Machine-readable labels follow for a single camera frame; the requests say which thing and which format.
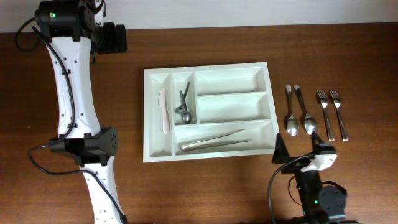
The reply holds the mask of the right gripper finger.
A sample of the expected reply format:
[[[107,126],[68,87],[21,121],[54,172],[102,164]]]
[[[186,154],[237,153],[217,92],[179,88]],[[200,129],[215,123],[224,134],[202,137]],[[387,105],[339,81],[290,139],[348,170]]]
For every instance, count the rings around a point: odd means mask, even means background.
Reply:
[[[285,164],[290,159],[290,155],[285,146],[284,140],[280,133],[276,135],[275,149],[272,156],[273,164]]]
[[[312,146],[324,143],[323,140],[319,137],[319,135],[315,131],[311,133],[311,142]]]

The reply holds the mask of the steel serving tongs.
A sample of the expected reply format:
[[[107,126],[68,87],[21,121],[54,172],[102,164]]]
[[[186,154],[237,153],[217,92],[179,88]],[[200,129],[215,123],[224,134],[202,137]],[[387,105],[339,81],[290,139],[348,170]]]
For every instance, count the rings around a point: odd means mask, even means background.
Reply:
[[[246,129],[238,129],[235,131],[230,131],[227,133],[220,133],[207,138],[196,139],[187,142],[178,143],[178,148],[183,152],[196,151],[200,149],[206,149],[211,147],[226,146],[231,144],[239,144],[251,141],[250,139],[240,139],[240,140],[229,140],[229,141],[215,141],[215,139],[225,138],[236,133],[245,131]]]

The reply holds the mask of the pink plastic knife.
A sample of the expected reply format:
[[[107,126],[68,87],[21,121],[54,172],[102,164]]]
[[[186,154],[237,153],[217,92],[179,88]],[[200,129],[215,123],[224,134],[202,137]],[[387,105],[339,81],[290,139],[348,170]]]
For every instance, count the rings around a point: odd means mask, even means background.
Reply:
[[[162,131],[167,134],[170,132],[170,121],[167,109],[167,100],[165,94],[165,88],[161,88],[159,92],[158,105],[161,108],[162,115]]]

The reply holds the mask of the small steel teaspoon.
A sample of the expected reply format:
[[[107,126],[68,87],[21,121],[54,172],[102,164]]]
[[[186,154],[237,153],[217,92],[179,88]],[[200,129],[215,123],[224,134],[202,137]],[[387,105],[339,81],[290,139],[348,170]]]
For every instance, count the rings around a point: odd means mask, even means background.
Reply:
[[[190,112],[188,110],[184,111],[183,113],[181,113],[182,116],[182,121],[185,124],[190,124],[191,120],[192,120],[192,116],[190,114]]]
[[[181,99],[181,105],[175,109],[175,112],[177,114],[181,114],[181,113],[183,113],[184,111],[187,110],[186,97],[187,97],[187,94],[188,94],[189,86],[190,86],[190,82],[187,83],[185,91],[183,93],[181,92],[181,95],[180,95],[181,96],[181,98],[180,98]]]

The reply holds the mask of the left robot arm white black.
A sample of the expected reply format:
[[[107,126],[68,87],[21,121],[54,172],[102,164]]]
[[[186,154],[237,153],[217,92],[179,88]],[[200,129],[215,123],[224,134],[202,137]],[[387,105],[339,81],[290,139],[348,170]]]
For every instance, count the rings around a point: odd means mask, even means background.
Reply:
[[[58,134],[46,146],[78,166],[95,223],[127,223],[114,179],[118,134],[100,125],[91,89],[96,55],[127,51],[125,26],[104,22],[105,17],[104,1],[42,1],[35,11],[34,32],[52,60],[59,107]]]

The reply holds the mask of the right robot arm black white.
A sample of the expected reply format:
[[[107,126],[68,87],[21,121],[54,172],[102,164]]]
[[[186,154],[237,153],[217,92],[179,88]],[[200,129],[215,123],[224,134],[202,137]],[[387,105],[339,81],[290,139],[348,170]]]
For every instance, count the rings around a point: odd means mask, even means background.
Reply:
[[[267,188],[272,223],[340,223],[346,218],[347,190],[333,181],[320,179],[319,172],[330,168],[337,159],[336,149],[323,142],[317,133],[311,134],[312,151],[298,157],[289,156],[281,134],[276,135],[273,164],[280,167],[273,173]],[[303,210],[301,217],[277,220],[272,209],[272,184],[278,173],[292,174]]]

